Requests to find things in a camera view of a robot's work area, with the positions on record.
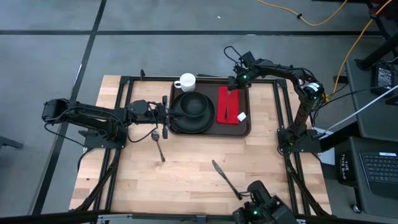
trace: wooden table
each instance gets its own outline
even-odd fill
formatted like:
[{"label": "wooden table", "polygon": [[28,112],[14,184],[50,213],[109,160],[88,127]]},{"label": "wooden table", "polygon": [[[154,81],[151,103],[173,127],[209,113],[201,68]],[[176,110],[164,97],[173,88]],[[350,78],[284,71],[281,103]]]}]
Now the wooden table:
[{"label": "wooden table", "polygon": [[[120,76],[104,76],[97,106],[114,108],[119,81]],[[160,102],[163,95],[170,95],[171,85],[172,82],[134,82],[131,101]],[[291,85],[288,90],[295,116],[299,101]],[[251,182],[261,180],[271,195],[277,194],[290,206],[284,160],[277,152],[276,129],[279,124],[273,87],[254,83],[249,94],[252,127],[245,138],[176,136],[169,132],[168,139],[159,140],[165,163],[161,163],[156,143],[150,137],[134,144],[127,141],[121,153],[111,211],[232,214],[249,199],[239,201],[235,197],[225,180],[214,170],[212,159],[239,191],[246,191]],[[282,108],[286,122],[283,100]],[[133,124],[129,127],[129,134],[133,139],[139,139],[152,128],[153,125]],[[70,208],[79,206],[97,184],[103,156],[104,149],[94,149],[82,160]],[[311,154],[301,153],[300,156],[306,186],[322,208],[330,213],[319,161]],[[100,208],[104,208],[107,189],[106,185]],[[296,194],[299,210],[303,212],[297,186]]]}]

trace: table leg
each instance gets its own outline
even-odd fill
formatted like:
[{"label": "table leg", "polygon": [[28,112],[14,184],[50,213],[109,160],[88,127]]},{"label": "table leg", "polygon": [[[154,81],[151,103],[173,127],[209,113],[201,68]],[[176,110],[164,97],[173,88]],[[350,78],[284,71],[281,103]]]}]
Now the table leg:
[{"label": "table leg", "polygon": [[358,192],[358,188],[354,188],[354,192],[355,192],[355,199],[356,199],[356,204],[355,205],[351,205],[351,209],[355,212],[355,213],[362,213],[362,207],[361,207],[361,199],[359,197],[359,192]]}]

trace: laptop keyboard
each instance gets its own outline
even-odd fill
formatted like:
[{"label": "laptop keyboard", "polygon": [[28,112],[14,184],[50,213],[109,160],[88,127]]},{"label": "laptop keyboard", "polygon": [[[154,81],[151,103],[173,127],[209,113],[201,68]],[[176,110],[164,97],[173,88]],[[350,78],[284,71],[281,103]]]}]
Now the laptop keyboard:
[{"label": "laptop keyboard", "polygon": [[398,157],[388,152],[362,152],[368,181],[398,183]]}]

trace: yellow cable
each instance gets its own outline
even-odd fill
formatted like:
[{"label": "yellow cable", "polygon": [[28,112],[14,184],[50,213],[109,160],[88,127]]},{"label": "yellow cable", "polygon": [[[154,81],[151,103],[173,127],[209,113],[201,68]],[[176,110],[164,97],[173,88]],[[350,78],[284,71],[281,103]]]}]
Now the yellow cable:
[{"label": "yellow cable", "polygon": [[[384,3],[384,5],[377,10],[376,15],[378,15],[390,2],[392,2],[392,0],[388,0],[388,2]],[[343,67],[344,64],[346,63],[351,51],[354,49],[355,45],[358,43],[358,41],[361,39],[363,33],[366,31],[366,29],[372,24],[373,20],[371,19],[368,24],[366,24],[365,28],[362,30],[361,34],[359,35],[359,37],[356,39],[355,43],[353,44],[353,46],[350,48],[350,50],[348,51],[348,53],[346,54],[346,57],[344,58],[343,63],[341,64],[340,70],[338,72],[337,78],[336,78],[336,83],[335,83],[335,88],[333,89],[333,93],[336,91],[337,89],[337,84],[338,84],[338,79],[341,75],[341,71],[343,71]]]},{"label": "yellow cable", "polygon": [[[268,2],[264,2],[264,1],[261,1],[261,0],[256,0],[256,1],[257,1],[257,2],[261,2],[261,3],[263,3],[263,4],[266,4],[267,6],[272,6],[272,7],[278,8],[278,9],[283,9],[283,10],[289,11],[289,12],[295,14],[296,16],[299,15],[297,12],[293,11],[292,9],[286,8],[286,7],[276,6],[276,5],[274,5],[274,4],[271,4],[271,3],[268,3]],[[335,16],[335,15],[337,14],[337,12],[340,11],[340,9],[347,3],[347,1],[348,1],[348,0],[345,0],[344,3],[343,3],[331,16],[330,16],[329,18],[327,18],[327,19],[326,19],[325,21],[323,21],[323,22],[320,22],[320,23],[317,23],[317,24],[313,24],[313,23],[311,23],[311,22],[306,21],[306,20],[304,19],[303,16],[300,16],[300,19],[303,20],[306,24],[308,24],[308,25],[310,25],[310,26],[320,26],[320,25],[322,25],[322,24],[328,22],[331,18],[333,18],[333,16]]]}]

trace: white label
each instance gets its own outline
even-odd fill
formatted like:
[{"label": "white label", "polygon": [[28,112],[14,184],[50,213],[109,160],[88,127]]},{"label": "white label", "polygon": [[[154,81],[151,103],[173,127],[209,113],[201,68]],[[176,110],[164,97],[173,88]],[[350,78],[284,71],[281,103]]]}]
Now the white label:
[{"label": "white label", "polygon": [[316,83],[310,83],[310,84],[307,85],[307,87],[310,87],[311,89],[313,89],[315,91],[318,91],[319,85],[316,84]]},{"label": "white label", "polygon": [[380,156],[397,156],[395,153],[379,152]]},{"label": "white label", "polygon": [[241,114],[238,115],[238,119],[239,121],[243,121],[246,118],[246,114],[244,112],[242,112]]}]

